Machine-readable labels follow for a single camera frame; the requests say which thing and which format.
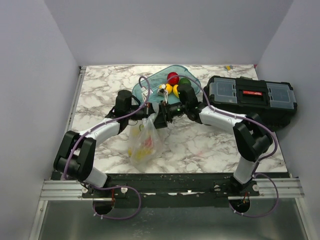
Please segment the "red fake apple front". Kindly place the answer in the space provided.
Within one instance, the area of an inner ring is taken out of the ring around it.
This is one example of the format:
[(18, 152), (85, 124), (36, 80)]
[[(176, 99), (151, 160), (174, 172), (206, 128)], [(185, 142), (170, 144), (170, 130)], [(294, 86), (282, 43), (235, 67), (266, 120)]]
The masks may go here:
[(145, 138), (143, 141), (143, 146), (147, 149), (152, 149), (153, 148), (153, 138), (151, 136), (148, 136)]

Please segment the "clear plastic lemon-print bag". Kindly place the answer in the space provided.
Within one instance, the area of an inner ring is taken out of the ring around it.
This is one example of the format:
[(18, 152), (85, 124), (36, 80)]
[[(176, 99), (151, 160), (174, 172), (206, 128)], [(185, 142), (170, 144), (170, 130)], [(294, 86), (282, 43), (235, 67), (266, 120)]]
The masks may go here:
[(127, 153), (130, 163), (140, 172), (145, 172), (150, 162), (159, 157), (164, 148), (163, 135), (154, 125), (156, 115), (138, 120), (132, 125), (128, 137)]

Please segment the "teal plastic container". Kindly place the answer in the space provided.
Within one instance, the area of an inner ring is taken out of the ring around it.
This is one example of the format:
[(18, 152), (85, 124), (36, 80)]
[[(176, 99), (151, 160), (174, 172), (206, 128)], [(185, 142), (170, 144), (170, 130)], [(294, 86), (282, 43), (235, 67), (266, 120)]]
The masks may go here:
[[(152, 89), (153, 94), (151, 95), (149, 102), (157, 102), (160, 103), (161, 101), (164, 101), (164, 98), (162, 96), (157, 95), (157, 90), (160, 85), (165, 84), (167, 81), (167, 76), (171, 72), (176, 72), (179, 75), (187, 76), (191, 78), (193, 81), (195, 81), (198, 84), (201, 84), (200, 81), (192, 74), (189, 72), (189, 70), (182, 66), (182, 65), (171, 65), (168, 66), (153, 75), (147, 77), (149, 84), (150, 84), (150, 89)], [(143, 99), (141, 96), (141, 88), (145, 87), (148, 89), (148, 84), (144, 79), (140, 81), (141, 86), (139, 83), (137, 83), (133, 89), (132, 89), (132, 95), (135, 96), (141, 103), (143, 103)]]

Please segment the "yellow-green fake starfruit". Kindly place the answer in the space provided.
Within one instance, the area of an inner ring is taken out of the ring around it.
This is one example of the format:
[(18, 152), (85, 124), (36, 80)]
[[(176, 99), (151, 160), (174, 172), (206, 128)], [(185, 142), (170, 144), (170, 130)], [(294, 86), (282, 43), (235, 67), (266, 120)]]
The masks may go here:
[(132, 147), (129, 147), (127, 152), (130, 160), (133, 162), (146, 161), (151, 154), (151, 151), (148, 148), (133, 149)]

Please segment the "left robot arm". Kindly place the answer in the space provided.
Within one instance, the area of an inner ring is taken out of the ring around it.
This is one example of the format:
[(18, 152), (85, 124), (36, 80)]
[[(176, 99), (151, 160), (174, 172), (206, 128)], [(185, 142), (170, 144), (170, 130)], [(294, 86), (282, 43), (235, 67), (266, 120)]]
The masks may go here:
[(136, 97), (129, 90), (117, 93), (114, 107), (95, 126), (81, 131), (72, 130), (64, 134), (55, 157), (53, 168), (62, 173), (62, 177), (70, 176), (80, 182), (94, 186), (93, 191), (101, 198), (107, 197), (111, 185), (107, 175), (94, 167), (96, 147), (107, 139), (119, 135), (128, 125), (129, 120), (142, 120), (150, 115), (156, 116), (159, 104), (149, 102), (133, 105)]

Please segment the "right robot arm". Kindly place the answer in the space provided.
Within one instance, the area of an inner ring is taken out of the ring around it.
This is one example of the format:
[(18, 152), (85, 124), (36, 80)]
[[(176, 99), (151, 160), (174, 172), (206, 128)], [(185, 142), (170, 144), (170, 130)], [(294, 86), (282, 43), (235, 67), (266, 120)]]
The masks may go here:
[(233, 133), (240, 159), (234, 180), (230, 183), (230, 191), (241, 196), (248, 190), (248, 182), (253, 178), (258, 167), (258, 161), (273, 144), (270, 130), (261, 122), (257, 114), (241, 115), (214, 108), (209, 103), (200, 102), (194, 89), (188, 84), (177, 88), (179, 102), (153, 102), (152, 107), (157, 116), (154, 126), (165, 128), (174, 117), (186, 115), (189, 120), (198, 124), (214, 126), (228, 133)]

